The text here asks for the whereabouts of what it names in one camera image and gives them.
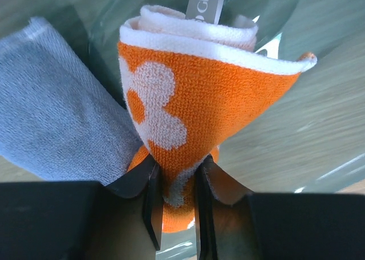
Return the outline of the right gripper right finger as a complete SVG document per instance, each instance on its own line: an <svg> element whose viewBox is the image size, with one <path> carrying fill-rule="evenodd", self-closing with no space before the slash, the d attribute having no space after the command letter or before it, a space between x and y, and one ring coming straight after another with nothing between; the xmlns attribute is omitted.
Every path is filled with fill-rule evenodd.
<svg viewBox="0 0 365 260"><path fill-rule="evenodd" d="M256 193L211 156L195 173L199 259L363 259L364 196Z"/></svg>

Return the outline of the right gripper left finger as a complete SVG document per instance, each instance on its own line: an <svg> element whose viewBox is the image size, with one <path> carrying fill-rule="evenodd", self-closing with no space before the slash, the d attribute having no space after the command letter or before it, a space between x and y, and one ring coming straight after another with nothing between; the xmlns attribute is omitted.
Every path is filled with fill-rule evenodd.
<svg viewBox="0 0 365 260"><path fill-rule="evenodd" d="M2 259L155 259L163 200L158 163L97 181L1 184Z"/></svg>

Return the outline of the blue terry towel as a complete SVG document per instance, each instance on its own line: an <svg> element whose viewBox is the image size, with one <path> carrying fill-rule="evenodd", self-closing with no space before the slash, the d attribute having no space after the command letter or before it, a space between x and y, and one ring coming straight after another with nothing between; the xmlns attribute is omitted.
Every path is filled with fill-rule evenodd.
<svg viewBox="0 0 365 260"><path fill-rule="evenodd" d="M1 40L1 155L47 181L124 175L141 146L120 106L44 18Z"/></svg>

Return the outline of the white orange flower towel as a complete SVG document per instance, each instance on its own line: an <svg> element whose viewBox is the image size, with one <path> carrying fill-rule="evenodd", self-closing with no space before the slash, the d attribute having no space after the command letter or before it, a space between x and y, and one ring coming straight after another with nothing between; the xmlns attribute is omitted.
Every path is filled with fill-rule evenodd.
<svg viewBox="0 0 365 260"><path fill-rule="evenodd" d="M127 110L147 156L161 166L164 233L194 222L194 173L207 156L279 100L317 63L254 52L257 24L219 24L224 0L189 0L182 13L145 5L119 29L119 68Z"/></svg>

